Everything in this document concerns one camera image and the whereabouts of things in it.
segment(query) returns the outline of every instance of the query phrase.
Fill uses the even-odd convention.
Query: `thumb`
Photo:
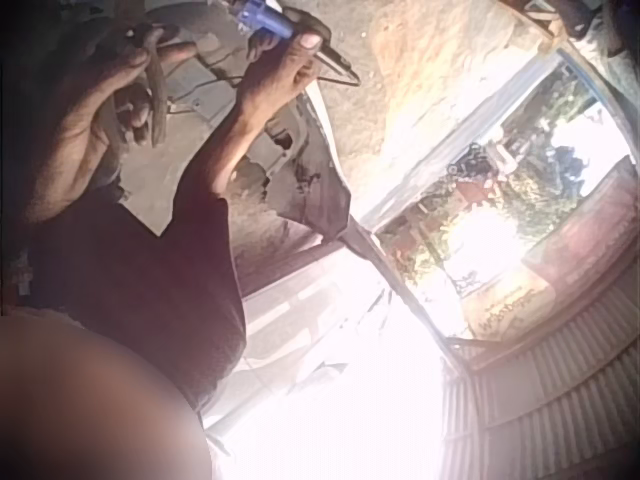
[[[73,109],[74,113],[91,121],[107,98],[133,82],[148,63],[149,52],[146,49],[131,47],[102,68],[90,67],[92,71],[87,74],[86,93]]]
[[[322,37],[314,32],[297,35],[289,44],[285,54],[285,62],[292,74],[306,65],[322,47]]]

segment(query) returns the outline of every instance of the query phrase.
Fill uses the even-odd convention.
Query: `blue object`
[[[238,20],[252,30],[265,28],[281,38],[291,38],[294,33],[293,23],[264,0],[246,0]]]

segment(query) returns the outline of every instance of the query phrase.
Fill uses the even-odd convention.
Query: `person in red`
[[[160,236],[105,189],[87,189],[108,147],[98,109],[127,95],[149,52],[105,62],[85,49],[43,109],[12,232],[28,247],[31,308],[3,303],[0,323],[0,445],[35,459],[29,478],[96,478],[82,469],[100,465],[108,478],[211,478],[197,413],[246,343],[224,191],[265,123],[316,78],[322,41],[256,38],[235,106],[185,169]],[[145,125],[148,100],[131,102],[125,127]]]

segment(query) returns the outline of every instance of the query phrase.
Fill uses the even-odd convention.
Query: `metal roof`
[[[529,350],[449,380],[441,478],[611,478],[640,437],[638,275],[635,262]]]

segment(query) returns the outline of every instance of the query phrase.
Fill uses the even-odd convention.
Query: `fingernail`
[[[300,45],[304,48],[313,48],[322,41],[322,37],[316,33],[305,33],[300,37]]]
[[[131,67],[142,65],[149,58],[149,52],[144,48],[134,48],[125,52],[125,61]]]

